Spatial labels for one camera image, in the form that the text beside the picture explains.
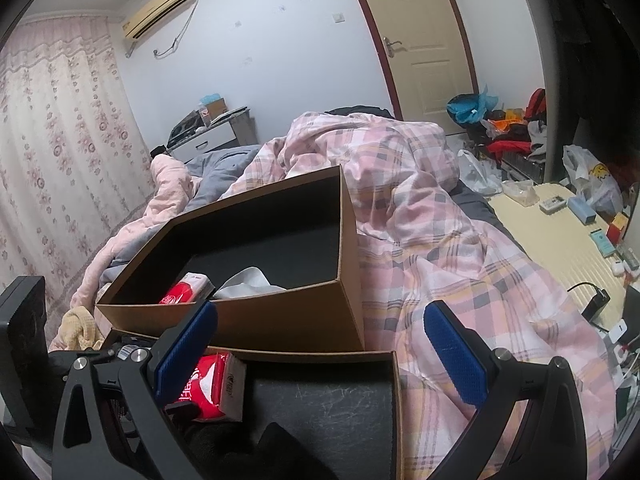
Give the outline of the red white tissue pack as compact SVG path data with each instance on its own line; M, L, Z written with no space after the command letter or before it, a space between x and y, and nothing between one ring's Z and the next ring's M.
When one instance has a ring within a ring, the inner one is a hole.
M243 417L246 365L230 352L202 356L174 403L166 408L185 408L200 422Z

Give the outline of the white grey cloth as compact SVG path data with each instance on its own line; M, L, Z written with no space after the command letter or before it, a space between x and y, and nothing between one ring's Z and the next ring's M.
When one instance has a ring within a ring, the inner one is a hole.
M256 266L246 269L228 278L213 294L216 300L238 299L285 292L285 288L273 285L262 270Z

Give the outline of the black power adapter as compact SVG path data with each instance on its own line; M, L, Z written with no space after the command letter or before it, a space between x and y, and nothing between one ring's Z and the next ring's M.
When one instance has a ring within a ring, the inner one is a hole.
M597 288L587 307L582 310L582 317L588 322L591 322L600 315L602 310L610 302L610 299L611 297L605 289Z

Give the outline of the black cardboard box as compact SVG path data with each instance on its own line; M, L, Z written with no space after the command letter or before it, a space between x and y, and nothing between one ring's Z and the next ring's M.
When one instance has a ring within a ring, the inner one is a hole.
M113 330L104 347L160 337ZM392 352L227 349L246 365L240 422L165 408L201 479L398 479L401 407Z
M115 330L158 336L188 304L163 304L184 274L217 290L254 266L271 292L216 299L216 347L277 352L364 348L354 208L341 167L233 195L173 218L136 253L98 309Z

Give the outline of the teal small box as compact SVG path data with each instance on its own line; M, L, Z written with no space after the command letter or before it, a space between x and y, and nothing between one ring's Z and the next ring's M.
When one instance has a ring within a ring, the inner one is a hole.
M591 231L589 233L589 237L596 245L598 252L600 252L600 255L603 258L608 258L615 254L615 246L601 229Z

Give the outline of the white remote device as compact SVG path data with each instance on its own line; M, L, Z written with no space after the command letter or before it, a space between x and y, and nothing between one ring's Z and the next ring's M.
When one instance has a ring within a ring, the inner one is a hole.
M561 196L553 196L548 200L543 200L538 206L544 214L555 214L566 207L566 199Z

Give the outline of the light blue box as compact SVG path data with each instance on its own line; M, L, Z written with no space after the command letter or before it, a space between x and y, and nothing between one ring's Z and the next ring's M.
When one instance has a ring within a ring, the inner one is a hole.
M597 213L581 197L572 196L566 201L566 204L584 226L589 226L596 221Z

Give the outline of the black cardboard box far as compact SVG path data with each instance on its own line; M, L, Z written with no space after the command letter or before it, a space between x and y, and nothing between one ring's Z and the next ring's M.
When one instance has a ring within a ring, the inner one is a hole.
M163 304L184 274L217 290L254 266L271 292L216 299L216 347L277 352L364 348L354 208L341 167L233 195L173 218L136 253L98 309L115 330L158 336L188 304Z

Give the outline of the pink pillow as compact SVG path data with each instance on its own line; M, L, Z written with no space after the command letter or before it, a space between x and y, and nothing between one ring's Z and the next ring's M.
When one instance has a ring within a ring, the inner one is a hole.
M201 177L190 174L183 162L166 154L155 156L151 162L151 176L156 190L140 218L125 224L96 253L88 264L80 286L70 298L70 307L91 309L99 290L101 274L113 259L131 242L149 229L162 226L181 214L198 192Z

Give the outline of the white plastic bag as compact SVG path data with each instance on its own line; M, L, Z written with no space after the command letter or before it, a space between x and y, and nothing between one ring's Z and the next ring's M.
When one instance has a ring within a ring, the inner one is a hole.
M623 211L620 187L608 167L589 150L575 144L565 145L562 161L576 195L595 212L615 216Z

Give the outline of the grey bed sheet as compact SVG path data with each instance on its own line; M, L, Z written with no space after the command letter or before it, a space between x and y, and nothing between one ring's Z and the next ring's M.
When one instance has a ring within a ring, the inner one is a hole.
M198 155L190 160L186 164L186 170L188 170L191 177L200 177L202 180L198 187L198 192L179 211L179 214L186 214L219 200L221 195L230 188L230 185L242 176L242 173L254 159L259 149L259 144L224 148L223 150L210 151L203 155ZM122 248L102 272L99 285L111 284L119 276L120 272L125 269L129 261L134 258L136 253L165 223L166 220L160 222L157 226L145 228L132 242Z

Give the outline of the white bedside cabinet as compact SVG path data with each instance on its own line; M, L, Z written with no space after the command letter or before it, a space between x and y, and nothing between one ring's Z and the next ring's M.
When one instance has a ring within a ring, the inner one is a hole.
M257 144L254 120L247 106L230 110L217 117L209 126L186 124L175 126L166 148L173 158L190 162L194 157L223 148Z

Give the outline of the cream door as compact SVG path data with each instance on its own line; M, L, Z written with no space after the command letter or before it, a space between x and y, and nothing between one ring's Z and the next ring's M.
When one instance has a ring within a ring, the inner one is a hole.
M477 92L469 40L454 0L358 0L394 116L458 134L448 102Z

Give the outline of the hanging black clothes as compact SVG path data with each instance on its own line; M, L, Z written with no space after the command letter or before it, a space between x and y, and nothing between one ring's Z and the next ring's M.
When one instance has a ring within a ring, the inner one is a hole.
M547 0L560 57L560 138L639 161L639 0Z

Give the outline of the air conditioner unit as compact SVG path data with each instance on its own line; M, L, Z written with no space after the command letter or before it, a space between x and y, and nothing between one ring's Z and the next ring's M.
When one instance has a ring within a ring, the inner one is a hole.
M122 23L122 33L129 41L143 38L155 25L171 13L194 0L150 0Z

